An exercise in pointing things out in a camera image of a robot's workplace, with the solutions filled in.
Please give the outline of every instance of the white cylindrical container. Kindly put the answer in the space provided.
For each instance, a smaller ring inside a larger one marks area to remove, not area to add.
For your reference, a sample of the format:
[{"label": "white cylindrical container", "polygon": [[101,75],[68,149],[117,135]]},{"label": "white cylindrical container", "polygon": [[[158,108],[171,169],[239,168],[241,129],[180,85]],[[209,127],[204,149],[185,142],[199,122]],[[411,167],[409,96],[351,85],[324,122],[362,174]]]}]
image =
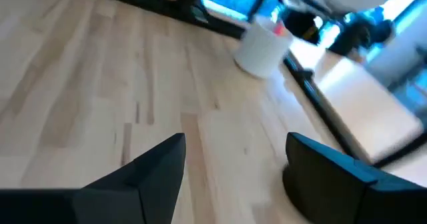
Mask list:
[{"label": "white cylindrical container", "polygon": [[293,37],[290,32],[286,36],[274,34],[275,26],[270,19],[257,16],[246,31],[240,48],[234,53],[234,60],[244,71],[268,78],[282,63]]}]

